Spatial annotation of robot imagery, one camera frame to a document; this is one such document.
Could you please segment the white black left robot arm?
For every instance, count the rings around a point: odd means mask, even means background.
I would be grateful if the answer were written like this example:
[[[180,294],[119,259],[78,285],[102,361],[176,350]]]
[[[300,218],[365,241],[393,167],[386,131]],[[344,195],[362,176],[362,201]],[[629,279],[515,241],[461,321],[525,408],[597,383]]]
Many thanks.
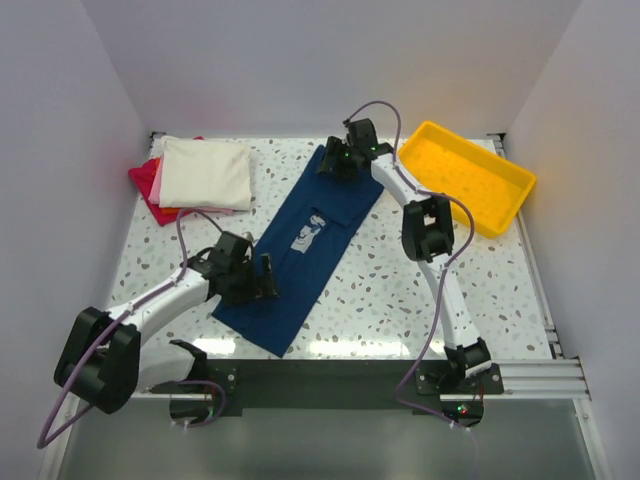
[[[224,306],[279,295],[271,255],[223,232],[216,244],[186,257],[167,279],[139,297],[102,311],[81,311],[54,371],[54,382],[106,414],[141,387],[143,345],[188,310],[218,296]]]

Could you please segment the blue Mickey t-shirt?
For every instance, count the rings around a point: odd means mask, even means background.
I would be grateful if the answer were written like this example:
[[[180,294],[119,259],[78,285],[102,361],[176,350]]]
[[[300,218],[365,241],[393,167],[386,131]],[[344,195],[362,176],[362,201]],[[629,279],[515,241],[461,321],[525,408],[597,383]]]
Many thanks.
[[[229,306],[213,317],[245,340],[283,357],[383,187],[368,173],[340,181],[321,174],[319,146],[260,237],[255,250],[271,256],[279,295]]]

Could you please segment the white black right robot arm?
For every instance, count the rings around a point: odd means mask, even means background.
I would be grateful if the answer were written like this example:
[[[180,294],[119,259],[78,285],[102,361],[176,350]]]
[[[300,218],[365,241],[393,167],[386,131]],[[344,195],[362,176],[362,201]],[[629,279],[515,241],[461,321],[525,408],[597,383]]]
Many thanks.
[[[359,174],[377,181],[402,208],[401,243],[419,266],[436,301],[448,366],[444,379],[459,393],[469,392],[491,367],[491,355],[467,308],[451,266],[462,253],[454,249],[452,206],[461,203],[421,185],[381,143],[369,119],[346,120],[346,137],[330,136],[318,172],[353,182]]]

